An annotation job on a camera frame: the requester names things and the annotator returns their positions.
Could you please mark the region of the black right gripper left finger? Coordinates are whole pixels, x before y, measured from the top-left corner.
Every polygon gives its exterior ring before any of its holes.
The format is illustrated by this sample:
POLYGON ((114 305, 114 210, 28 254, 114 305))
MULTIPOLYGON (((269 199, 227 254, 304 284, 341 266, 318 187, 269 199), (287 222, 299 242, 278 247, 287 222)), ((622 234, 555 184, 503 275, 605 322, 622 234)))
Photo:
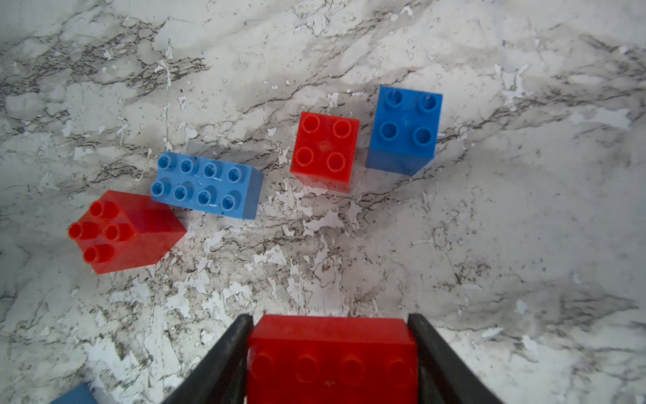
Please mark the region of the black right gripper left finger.
POLYGON ((240 315, 166 403, 242 403, 246 396, 248 338, 253 318, 240 315))

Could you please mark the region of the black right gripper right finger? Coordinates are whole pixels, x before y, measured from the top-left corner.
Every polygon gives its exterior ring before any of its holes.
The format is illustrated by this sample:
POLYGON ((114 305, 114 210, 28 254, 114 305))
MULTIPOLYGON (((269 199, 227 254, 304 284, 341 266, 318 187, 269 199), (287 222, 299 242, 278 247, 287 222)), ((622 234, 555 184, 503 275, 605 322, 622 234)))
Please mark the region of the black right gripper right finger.
POLYGON ((417 342, 418 402, 501 404, 425 316, 410 314, 407 326, 417 342))

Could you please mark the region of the dark blue square lego brick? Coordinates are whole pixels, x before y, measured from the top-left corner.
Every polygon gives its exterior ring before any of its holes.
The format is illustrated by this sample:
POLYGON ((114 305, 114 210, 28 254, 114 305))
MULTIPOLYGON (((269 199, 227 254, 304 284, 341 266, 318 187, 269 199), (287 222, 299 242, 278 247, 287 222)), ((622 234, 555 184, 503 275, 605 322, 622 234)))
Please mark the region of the dark blue square lego brick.
POLYGON ((366 167, 413 176, 435 158, 442 94, 382 86, 366 167))

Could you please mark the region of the red square lego brick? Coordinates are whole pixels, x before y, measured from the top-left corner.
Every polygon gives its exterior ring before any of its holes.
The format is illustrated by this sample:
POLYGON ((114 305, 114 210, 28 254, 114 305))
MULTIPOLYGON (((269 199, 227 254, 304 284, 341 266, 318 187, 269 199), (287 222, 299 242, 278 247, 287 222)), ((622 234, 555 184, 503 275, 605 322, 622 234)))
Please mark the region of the red square lego brick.
POLYGON ((114 190, 68 227, 69 238, 96 274, 156 264, 185 234, 168 205, 114 190))
POLYGON ((290 172, 301 183, 349 193, 360 121, 303 112, 290 172))

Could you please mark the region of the red long lego brick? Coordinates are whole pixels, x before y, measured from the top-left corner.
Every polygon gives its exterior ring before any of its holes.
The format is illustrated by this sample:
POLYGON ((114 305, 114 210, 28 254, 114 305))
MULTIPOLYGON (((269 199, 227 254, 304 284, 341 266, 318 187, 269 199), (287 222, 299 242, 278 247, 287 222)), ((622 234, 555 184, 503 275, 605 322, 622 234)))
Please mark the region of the red long lego brick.
POLYGON ((402 319, 263 316, 248 339, 249 403, 416 403, 402 319))

